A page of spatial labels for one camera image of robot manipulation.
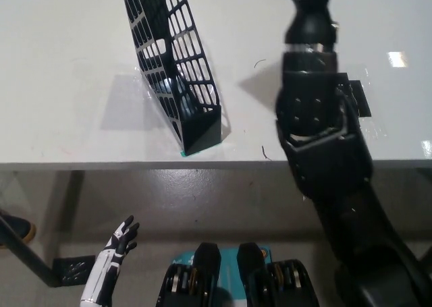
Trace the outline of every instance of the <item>black wire rack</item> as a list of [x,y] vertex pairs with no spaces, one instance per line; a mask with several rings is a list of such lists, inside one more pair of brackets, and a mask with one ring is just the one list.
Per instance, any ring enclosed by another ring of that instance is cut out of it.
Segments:
[[221,142],[221,105],[188,0],[124,0],[141,74],[186,155]]

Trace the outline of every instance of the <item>gray floor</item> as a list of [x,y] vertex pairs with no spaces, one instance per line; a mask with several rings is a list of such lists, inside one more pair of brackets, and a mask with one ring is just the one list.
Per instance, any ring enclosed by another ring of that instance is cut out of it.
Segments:
[[[340,305],[336,261],[288,170],[91,171],[65,198],[69,176],[1,173],[0,208],[36,223],[31,247],[47,261],[97,254],[134,214],[142,225],[138,247],[124,263],[114,306],[153,307],[171,259],[204,240],[219,247],[256,241],[271,246],[274,260],[299,258],[321,305]],[[389,218],[421,255],[432,244],[432,185],[409,170],[378,171],[374,183]],[[0,269],[0,306],[79,305],[82,287],[47,289],[7,250]]]

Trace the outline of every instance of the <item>person's foot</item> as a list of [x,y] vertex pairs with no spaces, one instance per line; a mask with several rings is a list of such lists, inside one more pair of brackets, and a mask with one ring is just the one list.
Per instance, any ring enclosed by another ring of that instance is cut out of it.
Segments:
[[[8,223],[9,226],[15,231],[15,233],[23,240],[24,243],[27,244],[29,241],[33,240],[34,236],[36,235],[36,226],[34,226],[34,224],[23,218],[11,215],[1,214],[1,216],[5,222]],[[4,245],[0,234],[0,249],[2,248],[6,248],[6,246]]]

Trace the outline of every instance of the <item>table surface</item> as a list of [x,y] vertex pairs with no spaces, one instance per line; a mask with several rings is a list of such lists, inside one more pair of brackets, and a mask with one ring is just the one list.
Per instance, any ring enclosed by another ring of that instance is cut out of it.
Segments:
[[[429,1],[331,0],[375,164],[432,167]],[[0,169],[284,164],[273,106],[292,2],[189,2],[221,93],[220,145],[181,156],[141,80],[123,0],[0,0]]]

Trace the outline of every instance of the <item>white robotic hand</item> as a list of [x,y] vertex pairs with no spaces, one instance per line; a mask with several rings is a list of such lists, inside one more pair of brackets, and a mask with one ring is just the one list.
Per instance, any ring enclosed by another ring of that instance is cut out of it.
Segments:
[[121,223],[99,253],[82,293],[80,307],[111,307],[120,266],[129,251],[136,247],[136,242],[130,242],[136,237],[140,224],[131,226],[133,221],[134,217],[130,216]]

